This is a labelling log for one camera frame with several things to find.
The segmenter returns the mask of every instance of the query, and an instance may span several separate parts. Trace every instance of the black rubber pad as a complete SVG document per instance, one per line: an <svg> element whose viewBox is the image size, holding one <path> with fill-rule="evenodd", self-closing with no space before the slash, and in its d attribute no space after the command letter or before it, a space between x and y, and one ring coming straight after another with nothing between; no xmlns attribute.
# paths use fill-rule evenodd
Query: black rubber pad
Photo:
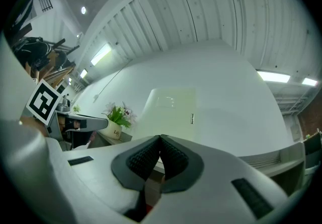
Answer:
<svg viewBox="0 0 322 224"><path fill-rule="evenodd" d="M233 180L231 183L244 199L257 219L260 219L273 210L273 207L256 191L256 189L245 178Z"/></svg>
<svg viewBox="0 0 322 224"><path fill-rule="evenodd" d="M204 169L197 153L162 134L117 155L111 163L112 172L123 187L142 191L159 157L166 175L161 193L189 189Z"/></svg>
<svg viewBox="0 0 322 224"><path fill-rule="evenodd" d="M78 159L74 159L74 160L69 160L68 163L71 166L77 165L77 164L81 164L81 163L85 163L85 162L90 162L94 160L91 156L86 156L86 157L82 157L82 158L78 158Z"/></svg>

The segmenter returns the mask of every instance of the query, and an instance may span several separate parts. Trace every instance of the brick wall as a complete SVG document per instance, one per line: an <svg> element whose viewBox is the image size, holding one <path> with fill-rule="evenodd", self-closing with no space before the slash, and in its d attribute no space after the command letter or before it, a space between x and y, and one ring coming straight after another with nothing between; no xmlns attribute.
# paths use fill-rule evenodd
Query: brick wall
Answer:
<svg viewBox="0 0 322 224"><path fill-rule="evenodd" d="M317 128L322 130L322 89L312 102L297 116L304 138L307 134L314 134Z"/></svg>

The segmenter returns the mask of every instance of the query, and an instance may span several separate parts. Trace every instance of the shelf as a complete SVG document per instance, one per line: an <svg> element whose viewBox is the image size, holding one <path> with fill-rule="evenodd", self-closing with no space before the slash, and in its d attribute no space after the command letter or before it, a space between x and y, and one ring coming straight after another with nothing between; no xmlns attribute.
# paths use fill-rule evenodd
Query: shelf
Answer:
<svg viewBox="0 0 322 224"><path fill-rule="evenodd" d="M109 142L111 145L124 143L124 142L123 142L123 141L121 141L120 139L118 139L118 140L111 139L111 138L109 138L109 137L107 137L107 136L105 136L105 135L102 135L102 134L100 134L100 133L98 133L98 135L99 135L102 139L104 139L104 140L106 140L107 142Z"/></svg>
<svg viewBox="0 0 322 224"><path fill-rule="evenodd" d="M289 162L278 163L276 165L272 165L272 166L265 167L265 168L260 168L258 170L268 177L274 177L278 174L281 174L283 172L286 172L286 171L294 168L295 166L299 165L302 162L304 162L303 159L297 159L297 160L293 160L293 161L289 161Z"/></svg>

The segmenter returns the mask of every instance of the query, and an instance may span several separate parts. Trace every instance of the white wall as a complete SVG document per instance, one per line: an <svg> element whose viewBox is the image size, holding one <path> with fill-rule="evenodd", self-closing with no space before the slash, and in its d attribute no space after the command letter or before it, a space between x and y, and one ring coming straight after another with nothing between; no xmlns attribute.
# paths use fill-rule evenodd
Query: white wall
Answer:
<svg viewBox="0 0 322 224"><path fill-rule="evenodd" d="M76 36L73 35L60 17L60 13L55 9L51 9L45 14L41 14L25 22L24 26L28 23L32 26L32 31L26 35L28 37L42 37L44 40L51 42L58 42L64 38L66 40L64 43L65 46L76 46Z"/></svg>
<svg viewBox="0 0 322 224"><path fill-rule="evenodd" d="M70 11L70 8L66 0L50 0L50 1L53 6L53 9L59 12L59 16L63 19L65 24L73 33L73 35L76 36L79 32L81 32L81 26L79 25L79 22L75 18L74 14ZM41 16L49 12L49 11L42 12L39 0L34 0L34 9L37 16Z"/></svg>
<svg viewBox="0 0 322 224"><path fill-rule="evenodd" d="M292 143L295 143L293 135L292 135L291 127L294 126L294 125L298 125L299 130L300 130L300 135L301 135L300 141L303 141L303 133L302 133L302 130L301 130L301 125L300 125L300 122L298 120L298 117L297 116L286 116L286 117L283 117L283 119L284 119L286 131L287 131L288 140L290 142L292 142Z"/></svg>
<svg viewBox="0 0 322 224"><path fill-rule="evenodd" d="M71 101L71 103L72 103L72 101L74 100L74 98L75 98L75 96L76 96L76 92L75 92L74 88L73 88L72 86L70 86L70 85L68 84L68 82L66 82L66 81L63 81L63 82L61 83L61 85L64 85L64 87L65 87L65 90L63 90L63 91L62 91L61 95L62 95L62 96L64 96L64 95L66 95L66 94L69 94L68 99L69 99L69 100Z"/></svg>
<svg viewBox="0 0 322 224"><path fill-rule="evenodd" d="M195 87L196 142L237 156L292 145L277 103L255 69L220 40L182 45L132 62L104 89L111 74L89 86L76 101L82 114L101 117L104 105L124 101L138 116L152 89Z"/></svg>
<svg viewBox="0 0 322 224"><path fill-rule="evenodd" d="M78 93L76 93L76 95L75 95L75 97L73 98L73 100L71 101L71 106L73 107L73 106L76 106L77 104L75 103L77 100L78 100L78 98L82 95L82 93L83 93L83 90L82 91L79 91Z"/></svg>

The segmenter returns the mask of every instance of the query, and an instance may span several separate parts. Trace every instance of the corrugated metal wall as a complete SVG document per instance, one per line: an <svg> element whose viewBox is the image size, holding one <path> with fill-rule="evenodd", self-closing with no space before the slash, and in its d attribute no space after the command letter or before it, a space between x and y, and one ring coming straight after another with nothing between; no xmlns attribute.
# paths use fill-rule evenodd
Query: corrugated metal wall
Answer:
<svg viewBox="0 0 322 224"><path fill-rule="evenodd" d="M248 163L256 169L266 168L281 162L280 151L252 156L244 156L240 158L244 162Z"/></svg>
<svg viewBox="0 0 322 224"><path fill-rule="evenodd" d="M222 39L257 69L316 77L322 61L319 32L300 0L133 0L94 37L80 64L102 43L113 46L113 64L180 44Z"/></svg>

